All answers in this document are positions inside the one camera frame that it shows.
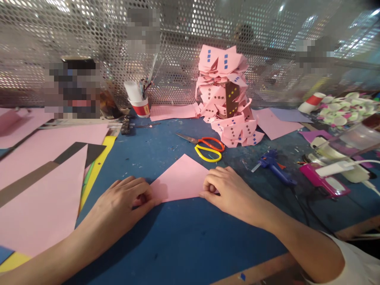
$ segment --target perforated metal panel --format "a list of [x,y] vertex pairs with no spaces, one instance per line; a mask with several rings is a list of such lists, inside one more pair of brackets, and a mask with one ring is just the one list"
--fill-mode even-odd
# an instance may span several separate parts
[[[91,56],[118,104],[124,80],[148,76],[154,54],[129,53],[127,10],[160,12],[160,54],[152,103],[195,101],[202,44],[248,58],[253,104],[297,105],[313,91],[380,88],[379,7],[353,0],[0,0],[0,105],[43,105],[45,63]],[[297,41],[319,45],[300,67]]]

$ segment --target work surface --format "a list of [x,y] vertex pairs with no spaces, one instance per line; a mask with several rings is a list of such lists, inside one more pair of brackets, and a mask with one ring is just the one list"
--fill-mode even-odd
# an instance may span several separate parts
[[[136,119],[135,123],[146,125],[150,119]],[[228,148],[220,162],[208,163],[198,157],[193,144],[175,133],[218,138],[209,124],[202,119],[173,119],[160,123],[152,128],[134,128],[129,136],[118,136],[77,225],[115,180],[134,175],[145,177],[151,183],[183,154],[208,169],[231,166],[259,195],[304,222],[294,196],[270,170],[259,168],[251,173],[242,162],[245,160],[252,168],[263,153],[276,148],[278,162],[285,165],[286,171],[298,182],[296,192],[300,195],[310,192],[312,186],[298,170],[296,162],[311,148],[299,133],[293,132],[274,141],[265,136],[256,146]],[[380,175],[378,169],[371,170]],[[373,183],[379,188],[378,180]],[[350,189],[350,197],[342,197],[338,202],[328,200],[312,204],[319,218],[334,231],[380,214],[380,199],[375,193],[361,184],[350,184]],[[313,228],[322,229],[311,216],[309,219]],[[223,213],[201,198],[185,199],[157,206],[68,283],[210,284],[286,252],[272,234]]]

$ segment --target scissors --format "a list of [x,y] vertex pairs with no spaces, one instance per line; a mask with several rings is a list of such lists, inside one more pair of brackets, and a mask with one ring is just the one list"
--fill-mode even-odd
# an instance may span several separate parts
[[[212,137],[203,137],[201,139],[194,139],[192,137],[188,137],[188,136],[185,136],[185,135],[182,135],[182,134],[179,134],[179,133],[176,133],[176,135],[180,136],[181,138],[184,138],[185,140],[193,143],[193,144],[196,144],[195,146],[195,150],[197,152],[197,154],[199,155],[199,157],[207,162],[218,162],[219,160],[222,159],[222,154],[221,152],[224,151],[224,144],[216,139],[216,138],[212,138]],[[213,146],[212,144],[210,144],[209,142],[205,141],[205,140],[211,140],[211,141],[215,141],[217,142],[218,144],[220,144],[220,146],[222,147],[221,149],[219,148],[216,148],[215,146]],[[205,145],[209,146],[210,148],[205,148],[203,146],[200,146],[198,143],[204,143]],[[202,149],[202,150],[206,150],[206,151],[209,151],[209,152],[213,152],[215,154],[217,154],[219,157],[216,158],[216,159],[209,159],[209,158],[206,158],[203,156],[203,154],[201,154],[201,152],[199,151],[199,149]]]

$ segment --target glue gun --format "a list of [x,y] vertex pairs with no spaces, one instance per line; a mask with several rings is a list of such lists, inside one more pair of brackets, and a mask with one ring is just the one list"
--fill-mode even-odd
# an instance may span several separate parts
[[289,174],[285,173],[279,164],[276,161],[277,159],[277,150],[270,150],[265,153],[258,161],[258,164],[251,170],[255,172],[260,166],[263,168],[269,167],[270,170],[278,177],[278,179],[289,187],[294,187],[297,185],[297,182],[294,181]]

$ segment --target orange scissor handle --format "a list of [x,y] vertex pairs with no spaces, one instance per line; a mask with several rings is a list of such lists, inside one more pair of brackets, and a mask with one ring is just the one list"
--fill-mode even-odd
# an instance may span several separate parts
[[[221,148],[221,149],[220,149],[220,148],[216,148],[215,146],[213,146],[213,145],[210,144],[209,142],[205,141],[205,140],[207,140],[207,139],[217,142],[218,144],[220,144],[220,146],[221,146],[222,148]],[[198,142],[199,142],[199,143],[204,143],[205,145],[207,145],[208,147],[212,148],[213,150],[217,150],[217,151],[219,151],[219,152],[223,152],[223,151],[224,151],[224,144],[223,144],[220,140],[218,140],[218,139],[216,139],[216,138],[212,138],[212,137],[203,137],[203,138],[199,139]]]

